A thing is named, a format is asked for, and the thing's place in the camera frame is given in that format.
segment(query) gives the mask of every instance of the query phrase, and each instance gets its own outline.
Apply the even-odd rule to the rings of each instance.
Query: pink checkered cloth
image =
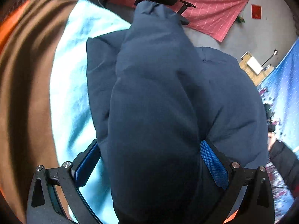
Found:
[[[188,8],[182,15],[189,27],[222,42],[228,30],[249,0],[184,0],[197,8]],[[111,3],[134,7],[135,0],[110,0]],[[183,4],[178,1],[171,8],[178,11]]]

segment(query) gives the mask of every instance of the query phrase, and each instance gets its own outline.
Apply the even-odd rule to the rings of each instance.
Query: green object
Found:
[[[235,21],[237,21],[239,24],[245,22],[244,18],[240,16],[238,16]]]

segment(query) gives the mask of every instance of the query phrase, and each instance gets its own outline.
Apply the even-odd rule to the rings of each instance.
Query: gray floor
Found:
[[[262,19],[251,19],[251,4],[262,6]],[[133,21],[134,10],[125,6],[108,3],[107,8],[128,22]],[[184,30],[195,46],[219,49],[240,61],[240,57],[249,51],[260,64],[263,64],[274,49],[278,55],[267,64],[276,66],[286,55],[296,40],[295,24],[292,13],[284,0],[249,0],[243,17],[244,24],[234,23],[225,39],[220,43],[212,37],[188,27]]]

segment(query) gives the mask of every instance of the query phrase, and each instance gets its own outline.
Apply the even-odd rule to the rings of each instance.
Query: blue curtain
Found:
[[[272,106],[276,137],[299,157],[299,39],[257,88],[263,102]],[[271,180],[277,221],[288,211],[293,198],[270,161],[266,168]]]

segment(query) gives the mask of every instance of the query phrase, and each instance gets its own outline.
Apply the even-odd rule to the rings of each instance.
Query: person's hand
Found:
[[[271,150],[275,142],[276,142],[275,134],[272,132],[268,132],[268,151]]]

